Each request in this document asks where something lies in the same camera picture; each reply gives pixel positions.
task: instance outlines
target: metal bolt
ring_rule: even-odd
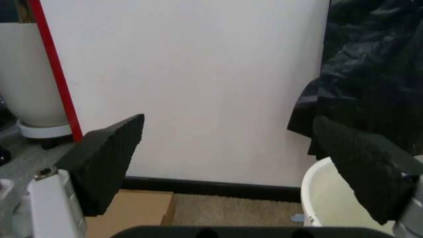
[[[38,181],[53,176],[55,174],[57,174],[57,168],[55,166],[45,167],[35,173],[34,179]]]

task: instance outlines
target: black foam pad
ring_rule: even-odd
[[[88,132],[57,163],[70,173],[85,216],[103,214],[118,192],[135,147],[141,141],[144,115]]]
[[[371,217],[381,225],[397,220],[423,174],[423,164],[381,135],[325,117],[315,118],[313,126],[320,146]]]

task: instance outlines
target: white bucket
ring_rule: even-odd
[[[301,184],[304,226],[364,227],[393,235],[394,222],[379,225],[357,201],[330,158],[315,163]]]
[[[67,125],[37,24],[0,24],[0,94],[25,125]]]

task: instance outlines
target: white wall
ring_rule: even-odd
[[[128,175],[299,186],[329,0],[41,2],[83,133],[146,114]]]

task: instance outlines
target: black plastic bag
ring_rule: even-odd
[[[327,20],[320,77],[288,129],[313,137],[313,119],[385,136],[423,153],[423,0],[338,0]],[[326,156],[315,140],[309,150]]]

